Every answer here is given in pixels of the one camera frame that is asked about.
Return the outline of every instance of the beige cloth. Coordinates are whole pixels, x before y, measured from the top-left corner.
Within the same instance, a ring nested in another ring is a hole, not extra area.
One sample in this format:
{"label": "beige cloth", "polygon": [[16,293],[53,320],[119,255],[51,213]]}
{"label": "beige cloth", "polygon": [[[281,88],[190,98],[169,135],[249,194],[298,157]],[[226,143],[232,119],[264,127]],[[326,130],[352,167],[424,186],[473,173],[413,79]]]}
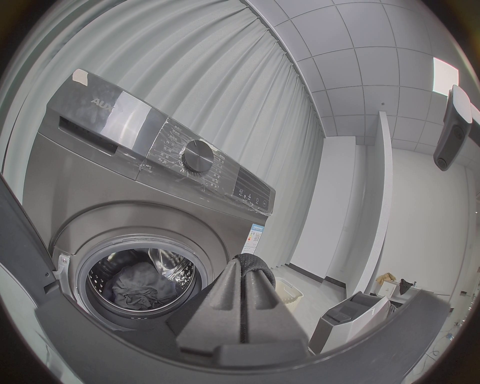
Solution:
{"label": "beige cloth", "polygon": [[384,275],[378,276],[376,282],[380,285],[384,283],[384,281],[395,281],[396,277],[393,276],[391,273],[386,273]]}

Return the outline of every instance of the aux logo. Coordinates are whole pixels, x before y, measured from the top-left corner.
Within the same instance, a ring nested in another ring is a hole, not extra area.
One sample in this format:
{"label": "aux logo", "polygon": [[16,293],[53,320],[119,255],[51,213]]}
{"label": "aux logo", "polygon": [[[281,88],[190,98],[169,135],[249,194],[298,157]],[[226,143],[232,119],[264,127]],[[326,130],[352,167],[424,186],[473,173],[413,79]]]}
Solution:
{"label": "aux logo", "polygon": [[91,103],[97,104],[100,108],[108,109],[110,112],[112,111],[113,107],[110,104],[101,101],[100,99],[93,99]]}

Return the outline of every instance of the washing machine door opening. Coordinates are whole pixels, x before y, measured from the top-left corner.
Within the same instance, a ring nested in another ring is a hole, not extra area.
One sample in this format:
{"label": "washing machine door opening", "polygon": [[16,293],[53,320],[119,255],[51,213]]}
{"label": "washing machine door opening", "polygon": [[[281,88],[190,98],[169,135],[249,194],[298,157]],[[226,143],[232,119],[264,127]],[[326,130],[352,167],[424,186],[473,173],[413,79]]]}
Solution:
{"label": "washing machine door opening", "polygon": [[206,272],[186,244],[132,235],[94,247],[68,280],[62,290],[74,286],[86,312],[110,329],[129,330],[150,327],[195,296]]}
{"label": "washing machine door opening", "polygon": [[130,249],[98,261],[86,284],[108,309],[130,317],[161,313],[189,291],[194,277],[195,266],[178,253]]}

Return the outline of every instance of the protective plastic film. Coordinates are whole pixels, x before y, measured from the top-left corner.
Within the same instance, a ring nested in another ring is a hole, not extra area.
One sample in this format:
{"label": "protective plastic film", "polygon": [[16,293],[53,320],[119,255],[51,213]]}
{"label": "protective plastic film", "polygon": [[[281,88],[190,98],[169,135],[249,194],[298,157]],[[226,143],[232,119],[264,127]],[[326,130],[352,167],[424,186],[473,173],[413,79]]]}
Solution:
{"label": "protective plastic film", "polygon": [[[190,151],[188,146],[198,142],[208,148],[202,152],[195,152],[195,148]],[[141,168],[155,173],[158,166],[178,173],[178,182],[195,181],[206,193],[233,204],[247,205],[249,210],[266,216],[272,214],[275,190],[171,117],[158,132]]]}

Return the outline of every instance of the white sticker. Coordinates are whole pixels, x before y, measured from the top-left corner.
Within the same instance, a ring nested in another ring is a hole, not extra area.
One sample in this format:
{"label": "white sticker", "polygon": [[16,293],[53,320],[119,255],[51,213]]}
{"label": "white sticker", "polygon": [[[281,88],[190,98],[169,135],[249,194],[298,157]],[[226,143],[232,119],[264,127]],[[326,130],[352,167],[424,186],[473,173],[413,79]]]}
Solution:
{"label": "white sticker", "polygon": [[252,229],[250,229],[245,245],[241,250],[242,253],[255,253],[255,249],[257,248],[258,241],[260,240],[264,228],[264,226],[252,224]]}
{"label": "white sticker", "polygon": [[83,69],[76,69],[72,75],[72,80],[88,86],[88,72],[85,72]]}

